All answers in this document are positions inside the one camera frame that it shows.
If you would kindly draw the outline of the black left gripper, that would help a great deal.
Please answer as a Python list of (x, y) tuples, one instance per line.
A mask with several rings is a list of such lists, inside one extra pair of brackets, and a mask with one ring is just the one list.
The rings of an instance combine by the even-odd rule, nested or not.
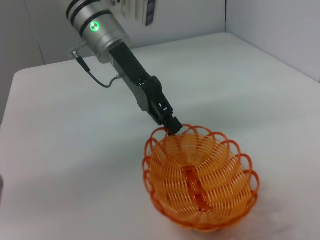
[(121, 42), (109, 51), (112, 65), (125, 84), (133, 93), (139, 107), (147, 112), (159, 125), (175, 135), (182, 129), (180, 121), (173, 116), (173, 108), (163, 93), (161, 84), (155, 76), (151, 76), (131, 52), (129, 47)]

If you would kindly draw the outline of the orange woven plastic basket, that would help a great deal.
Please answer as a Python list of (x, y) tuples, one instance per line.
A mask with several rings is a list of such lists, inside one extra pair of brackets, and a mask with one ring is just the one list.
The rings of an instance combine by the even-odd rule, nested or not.
[(173, 223), (215, 232), (255, 206), (260, 179), (249, 155), (225, 134), (185, 124), (180, 134), (155, 129), (144, 145), (143, 183), (155, 209)]

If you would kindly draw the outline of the white wall-mounted device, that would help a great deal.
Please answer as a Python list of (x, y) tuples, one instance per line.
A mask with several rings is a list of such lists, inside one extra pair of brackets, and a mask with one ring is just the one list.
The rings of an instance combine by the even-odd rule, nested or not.
[(125, 19), (141, 23), (143, 27), (153, 24), (157, 0), (119, 0), (121, 14)]

